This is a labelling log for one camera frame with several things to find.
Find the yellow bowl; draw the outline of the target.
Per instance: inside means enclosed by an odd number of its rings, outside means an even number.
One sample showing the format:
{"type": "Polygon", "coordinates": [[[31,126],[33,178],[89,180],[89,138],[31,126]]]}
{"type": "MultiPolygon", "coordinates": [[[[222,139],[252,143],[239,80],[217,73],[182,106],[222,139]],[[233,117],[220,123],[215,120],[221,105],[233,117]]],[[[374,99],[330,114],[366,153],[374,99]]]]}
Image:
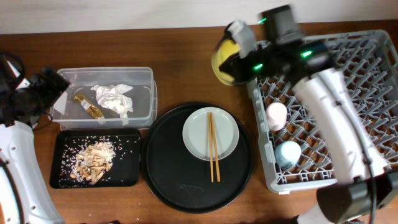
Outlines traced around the yellow bowl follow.
{"type": "Polygon", "coordinates": [[[228,86],[245,85],[246,81],[241,78],[242,72],[238,68],[238,76],[234,77],[230,73],[222,72],[220,66],[224,62],[232,62],[234,58],[237,60],[244,59],[248,54],[241,50],[241,46],[233,39],[221,39],[211,56],[211,67],[217,79],[228,86]]]}

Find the pink cup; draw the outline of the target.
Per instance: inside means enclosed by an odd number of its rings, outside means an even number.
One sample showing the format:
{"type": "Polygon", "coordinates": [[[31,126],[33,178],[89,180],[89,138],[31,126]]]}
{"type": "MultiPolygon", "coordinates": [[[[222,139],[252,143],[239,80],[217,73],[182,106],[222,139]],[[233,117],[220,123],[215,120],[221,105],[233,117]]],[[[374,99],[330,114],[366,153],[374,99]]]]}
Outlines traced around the pink cup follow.
{"type": "Polygon", "coordinates": [[[284,104],[271,103],[266,109],[268,127],[271,131],[281,130],[287,121],[287,108],[284,104]]]}

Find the gold foil wrapper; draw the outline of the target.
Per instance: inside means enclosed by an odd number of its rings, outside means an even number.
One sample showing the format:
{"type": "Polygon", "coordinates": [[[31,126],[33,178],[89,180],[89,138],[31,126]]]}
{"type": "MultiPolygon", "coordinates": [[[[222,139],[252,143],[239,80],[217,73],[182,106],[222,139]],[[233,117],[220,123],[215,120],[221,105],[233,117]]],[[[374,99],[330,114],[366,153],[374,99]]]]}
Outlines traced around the gold foil wrapper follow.
{"type": "Polygon", "coordinates": [[[99,108],[97,108],[85,95],[82,93],[77,93],[73,97],[74,101],[77,101],[81,104],[81,106],[85,109],[85,111],[93,118],[93,119],[104,119],[104,114],[101,112],[99,108]]]}

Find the white napkin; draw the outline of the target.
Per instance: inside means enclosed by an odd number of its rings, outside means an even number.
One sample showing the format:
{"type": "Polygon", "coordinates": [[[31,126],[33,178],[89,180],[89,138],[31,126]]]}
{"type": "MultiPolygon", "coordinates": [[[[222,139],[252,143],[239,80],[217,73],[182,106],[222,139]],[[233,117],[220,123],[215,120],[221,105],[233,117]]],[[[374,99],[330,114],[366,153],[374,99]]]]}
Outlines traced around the white napkin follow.
{"type": "Polygon", "coordinates": [[[132,99],[124,95],[131,91],[132,86],[125,84],[99,86],[95,85],[90,90],[95,91],[97,103],[106,109],[117,113],[120,118],[128,118],[128,112],[132,113],[132,99]]]}

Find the wooden chopstick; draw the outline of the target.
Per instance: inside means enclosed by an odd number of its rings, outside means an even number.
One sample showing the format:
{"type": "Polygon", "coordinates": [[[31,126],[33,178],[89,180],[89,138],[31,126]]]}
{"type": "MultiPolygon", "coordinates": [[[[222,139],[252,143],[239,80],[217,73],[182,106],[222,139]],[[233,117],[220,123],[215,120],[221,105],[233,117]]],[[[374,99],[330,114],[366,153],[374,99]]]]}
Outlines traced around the wooden chopstick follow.
{"type": "Polygon", "coordinates": [[[208,142],[209,142],[209,161],[210,161],[210,172],[211,172],[211,182],[214,182],[214,173],[213,173],[213,145],[212,145],[212,133],[211,133],[211,114],[210,112],[207,113],[208,115],[208,142]]]}
{"type": "Polygon", "coordinates": [[[220,166],[219,166],[219,160],[218,160],[218,147],[217,147],[217,143],[216,143],[215,118],[214,118],[213,112],[210,112],[210,125],[211,125],[212,146],[213,146],[214,152],[215,152],[216,178],[217,178],[217,182],[221,182],[220,166]]]}

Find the food scraps with rice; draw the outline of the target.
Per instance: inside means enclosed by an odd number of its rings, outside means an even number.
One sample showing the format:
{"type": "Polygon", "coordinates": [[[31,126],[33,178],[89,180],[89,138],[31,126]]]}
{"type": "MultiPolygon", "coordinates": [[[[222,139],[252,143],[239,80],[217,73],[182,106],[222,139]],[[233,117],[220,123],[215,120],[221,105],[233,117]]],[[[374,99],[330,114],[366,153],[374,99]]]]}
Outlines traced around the food scraps with rice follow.
{"type": "Polygon", "coordinates": [[[105,174],[110,173],[116,164],[116,146],[107,140],[96,140],[83,146],[83,149],[72,157],[70,177],[79,183],[84,180],[95,187],[105,174]]]}

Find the blue cup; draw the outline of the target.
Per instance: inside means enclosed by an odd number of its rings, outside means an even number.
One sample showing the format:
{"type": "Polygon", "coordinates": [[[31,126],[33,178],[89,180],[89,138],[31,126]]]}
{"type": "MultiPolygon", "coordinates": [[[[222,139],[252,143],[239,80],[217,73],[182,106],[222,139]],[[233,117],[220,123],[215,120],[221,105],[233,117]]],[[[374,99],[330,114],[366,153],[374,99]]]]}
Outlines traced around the blue cup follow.
{"type": "Polygon", "coordinates": [[[276,163],[282,169],[286,169],[295,165],[299,161],[301,147],[294,141],[286,141],[279,144],[274,153],[276,163]]]}

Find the white round plate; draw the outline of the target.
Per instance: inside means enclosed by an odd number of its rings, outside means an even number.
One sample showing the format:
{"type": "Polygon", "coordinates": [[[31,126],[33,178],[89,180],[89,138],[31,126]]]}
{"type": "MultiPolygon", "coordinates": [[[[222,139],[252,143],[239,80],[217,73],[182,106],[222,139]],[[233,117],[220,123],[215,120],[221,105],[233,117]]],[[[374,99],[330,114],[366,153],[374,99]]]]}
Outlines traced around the white round plate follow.
{"type": "Polygon", "coordinates": [[[183,125],[183,142],[195,157],[204,161],[210,160],[208,113],[213,113],[215,119],[218,159],[221,160],[234,151],[239,141],[237,122],[221,108],[204,107],[195,110],[183,125]]]}

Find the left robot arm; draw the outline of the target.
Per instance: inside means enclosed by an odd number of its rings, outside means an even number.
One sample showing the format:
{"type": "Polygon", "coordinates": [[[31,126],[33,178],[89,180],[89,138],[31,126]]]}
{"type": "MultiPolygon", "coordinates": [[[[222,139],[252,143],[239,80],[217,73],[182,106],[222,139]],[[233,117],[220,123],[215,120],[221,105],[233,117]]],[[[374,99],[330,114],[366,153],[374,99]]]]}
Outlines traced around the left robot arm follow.
{"type": "Polygon", "coordinates": [[[34,128],[69,82],[50,67],[30,79],[22,60],[1,52],[1,211],[6,223],[63,223],[37,162],[34,128]]]}

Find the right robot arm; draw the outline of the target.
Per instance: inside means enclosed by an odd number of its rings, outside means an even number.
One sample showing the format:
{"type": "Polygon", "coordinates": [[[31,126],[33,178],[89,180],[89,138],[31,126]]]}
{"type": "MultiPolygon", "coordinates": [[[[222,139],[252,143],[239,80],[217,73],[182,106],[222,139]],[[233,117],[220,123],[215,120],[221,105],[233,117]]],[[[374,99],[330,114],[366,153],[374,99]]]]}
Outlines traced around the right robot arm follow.
{"type": "Polygon", "coordinates": [[[306,42],[284,5],[261,14],[268,45],[256,40],[243,21],[231,22],[223,40],[234,50],[213,64],[218,79],[244,85],[257,77],[285,75],[295,96],[307,107],[331,155],[337,182],[317,190],[317,204],[294,223],[343,223],[376,211],[397,197],[397,172],[370,140],[340,72],[324,42],[306,42]]]}

